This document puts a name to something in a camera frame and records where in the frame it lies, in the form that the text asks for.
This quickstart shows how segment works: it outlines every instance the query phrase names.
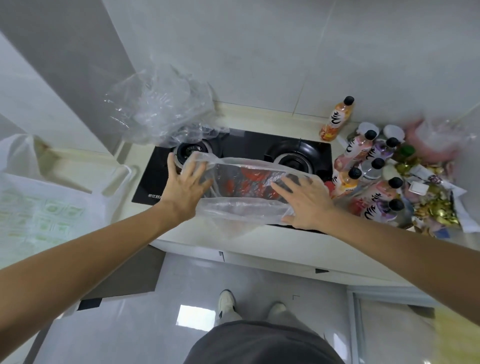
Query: foot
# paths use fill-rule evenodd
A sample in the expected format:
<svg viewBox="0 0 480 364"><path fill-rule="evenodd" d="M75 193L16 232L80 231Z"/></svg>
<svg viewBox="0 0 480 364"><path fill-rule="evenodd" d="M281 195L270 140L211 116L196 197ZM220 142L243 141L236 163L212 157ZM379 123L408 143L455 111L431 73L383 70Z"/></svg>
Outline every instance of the foot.
<svg viewBox="0 0 480 364"><path fill-rule="evenodd" d="M280 314L280 313L282 313L284 311L287 311L287 310L288 310L287 307L283 303L277 302L272 306L270 311L268 311L267 320L269 318L271 318L272 316L275 316L275 315Z"/></svg>
<svg viewBox="0 0 480 364"><path fill-rule="evenodd" d="M220 297L218 298L218 306L216 309L217 319L221 319L224 312L236 312L235 305L235 297L233 296L232 292L229 290L222 291L222 293L220 293Z"/></svg>

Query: gray pants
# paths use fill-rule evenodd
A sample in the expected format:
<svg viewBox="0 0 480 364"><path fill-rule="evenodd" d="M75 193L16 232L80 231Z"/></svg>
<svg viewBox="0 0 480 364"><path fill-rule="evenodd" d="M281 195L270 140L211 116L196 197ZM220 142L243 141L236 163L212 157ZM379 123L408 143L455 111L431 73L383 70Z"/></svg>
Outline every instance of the gray pants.
<svg viewBox="0 0 480 364"><path fill-rule="evenodd" d="M242 320L242 317L237 314L235 311L227 311L222 314L222 318L217 318L215 321L215 326L224 324L226 322L238 321ZM291 326L293 328L299 328L300 330L304 330L307 332L312 332L315 335L318 335L315 331L311 330L307 325L297 319L297 317L291 313L289 310L280 312L275 315L269 315L266 319L267 322L274 324L274 325L283 325L283 326Z"/></svg>

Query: dark gray shirt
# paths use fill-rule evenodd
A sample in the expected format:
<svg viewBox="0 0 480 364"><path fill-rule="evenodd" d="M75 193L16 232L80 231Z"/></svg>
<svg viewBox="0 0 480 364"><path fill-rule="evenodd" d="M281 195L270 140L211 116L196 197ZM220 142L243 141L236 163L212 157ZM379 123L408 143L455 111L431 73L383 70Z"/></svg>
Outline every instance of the dark gray shirt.
<svg viewBox="0 0 480 364"><path fill-rule="evenodd" d="M320 336L265 321L233 321L213 328L184 364L343 364Z"/></svg>

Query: gas stove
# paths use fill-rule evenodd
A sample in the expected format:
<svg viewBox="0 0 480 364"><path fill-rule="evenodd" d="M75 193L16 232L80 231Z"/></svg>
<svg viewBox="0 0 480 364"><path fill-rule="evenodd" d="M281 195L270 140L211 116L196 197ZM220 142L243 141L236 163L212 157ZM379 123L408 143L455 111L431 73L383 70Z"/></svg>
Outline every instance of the gas stove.
<svg viewBox="0 0 480 364"><path fill-rule="evenodd" d="M190 154L195 151L213 153L220 158L248 158L278 163L316 174L324 182L332 178L332 150L328 143L230 129L228 134L220 134L215 139L198 143L181 144L176 148L156 146L132 202L156 204L167 184L168 154L175 154L175 164L179 172ZM294 229L292 226L278 226Z"/></svg>

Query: burner ring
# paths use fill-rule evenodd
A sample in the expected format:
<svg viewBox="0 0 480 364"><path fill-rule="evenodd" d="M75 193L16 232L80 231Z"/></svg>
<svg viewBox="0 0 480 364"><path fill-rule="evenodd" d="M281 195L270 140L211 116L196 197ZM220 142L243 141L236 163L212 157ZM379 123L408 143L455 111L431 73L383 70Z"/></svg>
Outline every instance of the burner ring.
<svg viewBox="0 0 480 364"><path fill-rule="evenodd" d="M273 162L282 166L299 170L300 172L306 172L309 174L313 173L312 164L302 154L284 153L275 158Z"/></svg>
<svg viewBox="0 0 480 364"><path fill-rule="evenodd" d="M190 148L190 150L189 150L190 153L185 157L181 153L183 151L188 150L188 148ZM205 153L213 153L212 146L206 140L202 140L198 143L182 143L179 146L176 146L175 149L173 150L175 165L178 168L182 169L183 164L185 163L187 158L190 156L190 154L192 152L195 152L195 151L205 152Z"/></svg>

